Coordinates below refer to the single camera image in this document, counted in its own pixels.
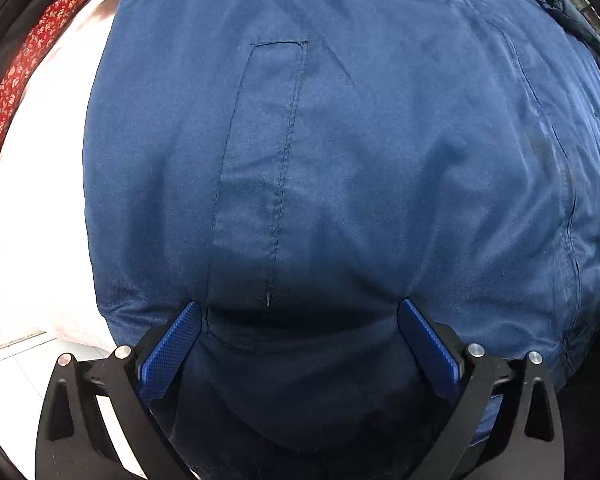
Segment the blue clip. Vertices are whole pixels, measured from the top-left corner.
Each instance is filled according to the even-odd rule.
[[[161,399],[200,335],[202,313],[189,303],[164,333],[139,370],[138,397],[142,402]]]
[[[435,394],[456,402],[461,395],[464,362],[445,345],[436,332],[436,323],[427,319],[411,300],[404,300],[398,307],[398,328]]]

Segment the jacket pocket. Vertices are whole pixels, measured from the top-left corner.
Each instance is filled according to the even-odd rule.
[[[270,307],[307,41],[251,46],[218,179],[207,304],[249,322]],[[243,341],[250,334],[235,334]]]

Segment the metal screw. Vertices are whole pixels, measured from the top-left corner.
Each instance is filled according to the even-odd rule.
[[[58,358],[58,364],[60,366],[67,366],[71,362],[71,354],[62,354]]]
[[[482,345],[478,345],[478,343],[471,343],[466,350],[469,352],[469,355],[473,357],[482,357],[484,355],[484,348]]]
[[[131,355],[131,346],[119,346],[118,348],[116,348],[116,351],[113,352],[113,355],[115,355],[118,359],[125,359]]]
[[[532,352],[529,352],[529,360],[533,364],[539,365],[542,362],[542,354],[533,350]]]

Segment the blue jacket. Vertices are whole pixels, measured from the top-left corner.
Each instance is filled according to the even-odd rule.
[[[116,341],[202,308],[154,410],[213,480],[401,478],[402,298],[558,387],[600,324],[600,70],[536,0],[121,0],[84,190]]]

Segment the seam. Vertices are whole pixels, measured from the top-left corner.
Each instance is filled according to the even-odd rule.
[[[227,342],[223,341],[222,339],[220,339],[220,336],[218,334],[216,334],[211,329],[210,326],[207,326],[205,335],[207,335],[209,338],[213,339],[219,345],[221,345],[221,346],[223,346],[225,348],[229,348],[231,350],[237,350],[237,351],[240,351],[240,352],[245,352],[247,354],[251,354],[251,353],[253,353],[253,349],[255,348],[255,343],[254,342],[252,342],[253,344],[251,346],[237,345],[237,344],[227,343]]]
[[[540,99],[538,98],[538,95],[536,94],[536,91],[534,90],[533,86],[531,85],[531,82],[529,81],[529,78],[526,75],[525,69],[522,66],[522,62],[520,60],[520,54],[518,53],[518,50],[517,50],[516,45],[514,44],[513,40],[509,37],[508,34],[506,34],[499,27],[497,27],[494,23],[492,23],[490,20],[488,20],[487,17],[480,10],[478,10],[477,7],[474,6],[474,4],[472,3],[471,0],[464,0],[464,1],[481,17],[481,19],[483,20],[483,22],[486,25],[491,27],[509,45],[510,49],[512,50],[512,53],[515,56],[516,63],[518,65],[518,68],[520,69],[520,73],[522,74],[522,77],[524,79],[524,84],[529,89],[529,91],[532,93],[532,95],[536,101],[536,104],[538,106],[538,114],[546,121],[546,124],[551,128],[551,131],[554,134],[554,138],[555,138],[556,142],[558,143],[558,146],[560,146],[560,150],[566,160],[565,163],[561,164],[561,167],[562,167],[561,173],[562,173],[562,176],[564,179],[564,183],[566,184],[566,189],[567,190],[571,189],[571,192],[573,194],[573,201],[571,203],[571,210],[568,213],[566,222],[564,222],[564,228],[562,229],[562,238],[563,238],[563,242],[565,245],[566,253],[570,256],[570,258],[568,258],[568,260],[571,261],[571,266],[573,269],[574,277],[576,279],[576,291],[575,291],[576,305],[575,305],[575,309],[573,312],[573,317],[571,317],[571,327],[573,328],[577,322],[578,314],[580,313],[580,307],[581,307],[581,302],[582,302],[582,283],[580,281],[580,267],[578,265],[578,261],[576,259],[576,255],[575,255],[575,248],[573,245],[573,237],[571,236],[571,225],[573,222],[573,216],[574,216],[575,209],[576,209],[576,187],[575,187],[573,173],[571,172],[571,169],[569,167],[569,155],[567,154],[566,150],[564,149],[564,146],[560,142],[560,137],[558,137],[558,134],[554,129],[553,123],[551,122],[550,118],[544,112],[544,108],[542,108]],[[563,348],[565,351],[565,357],[567,359],[568,365],[570,367],[573,367],[573,360],[571,359],[571,356],[569,353],[569,344],[570,344],[569,337],[566,332],[563,332],[562,339],[563,339]]]
[[[562,150],[564,158],[566,159],[566,162],[562,165],[563,170],[564,170],[564,180],[567,185],[567,189],[572,190],[571,192],[573,194],[573,201],[571,203],[571,210],[568,213],[568,216],[566,219],[567,220],[566,226],[563,229],[562,236],[564,238],[564,243],[566,245],[567,252],[570,254],[570,259],[571,259],[571,263],[573,266],[573,273],[574,273],[574,276],[576,279],[576,298],[575,298],[576,305],[575,305],[575,308],[573,311],[573,317],[571,317],[571,328],[573,328],[576,325],[576,322],[578,320],[578,315],[580,313],[580,308],[581,308],[581,304],[582,304],[582,282],[580,280],[580,266],[578,264],[578,259],[576,258],[575,247],[573,244],[573,235],[571,234],[571,228],[573,225],[573,216],[576,211],[576,204],[577,204],[578,197],[577,197],[577,193],[576,193],[574,176],[569,167],[569,155],[567,154],[562,143],[560,142],[560,138],[558,137],[558,134],[554,129],[554,125],[552,124],[551,120],[544,113],[544,110],[540,103],[540,99],[536,95],[536,91],[534,90],[534,88],[531,86],[531,82],[529,81],[529,78],[526,75],[525,69],[522,66],[522,62],[520,61],[520,54],[518,53],[516,45],[513,43],[513,41],[510,38],[508,38],[504,34],[504,32],[502,32],[499,28],[495,27],[495,25],[493,25],[493,23],[490,23],[490,25],[491,25],[491,27],[495,28],[495,30],[499,31],[499,33],[507,40],[507,43],[509,43],[509,45],[512,47],[513,52],[515,53],[515,56],[516,56],[516,61],[518,63],[518,66],[520,67],[520,72],[522,72],[522,75],[524,76],[526,86],[529,88],[529,90],[531,91],[531,93],[534,96],[534,99],[536,100],[536,103],[538,104],[538,112],[544,117],[544,120],[547,122],[547,124],[551,128],[551,131],[554,134],[555,140],[558,142],[558,146],[560,146],[560,149]],[[570,338],[567,333],[563,334],[563,337],[567,341],[567,349],[568,349],[568,347],[570,345]],[[573,367],[573,360],[571,359],[571,356],[570,356],[568,350],[567,350],[567,357],[568,357],[568,361],[570,362],[570,366]]]
[[[249,57],[247,58],[247,62],[244,64],[244,68],[242,69],[242,74],[240,75],[240,84],[238,85],[238,91],[235,94],[234,101],[234,109],[231,112],[231,119],[229,119],[229,126],[226,132],[226,139],[224,140],[224,149],[222,150],[222,160],[220,161],[220,171],[218,172],[218,181],[216,182],[216,195],[214,196],[214,217],[211,222],[211,234],[209,237],[209,245],[213,247],[214,243],[214,234],[216,232],[216,222],[218,221],[218,197],[220,195],[220,183],[222,179],[222,170],[224,170],[224,160],[226,158],[226,150],[229,146],[229,136],[231,135],[231,128],[234,125],[234,117],[235,111],[238,108],[238,100],[240,99],[240,92],[242,91],[242,86],[244,85],[244,79],[247,73],[247,69],[251,64],[251,59],[253,59],[253,51],[255,50],[255,46],[251,46],[251,51],[249,52]],[[209,280],[211,276],[211,264],[213,259],[213,251],[209,253],[209,260],[206,264],[206,283],[205,283],[205,309],[208,309],[208,299],[209,299]]]
[[[266,41],[257,41],[256,43],[251,43],[251,46],[267,46],[267,45],[276,45],[276,44],[294,44],[299,47],[302,47],[304,41],[294,41],[294,40],[266,40]]]
[[[296,124],[296,110],[298,110],[298,97],[300,94],[300,82],[302,80],[302,74],[304,73],[304,67],[306,65],[306,52],[308,49],[308,41],[302,41],[298,43],[300,46],[300,60],[298,63],[298,71],[296,73],[296,81],[294,84],[294,93],[290,103],[290,114],[289,123],[286,128],[286,139],[285,147],[282,153],[282,160],[280,161],[280,173],[278,175],[276,183],[276,196],[274,199],[277,201],[275,208],[278,210],[275,213],[272,226],[271,226],[271,247],[270,252],[270,264],[269,273],[267,276],[266,283],[266,314],[269,313],[269,307],[271,304],[272,290],[274,289],[274,280],[276,278],[276,261],[278,259],[278,243],[280,241],[280,225],[282,223],[282,214],[284,211],[284,199],[285,199],[285,183],[286,183],[286,170],[288,169],[289,153],[291,150],[291,141],[293,139],[294,126]]]

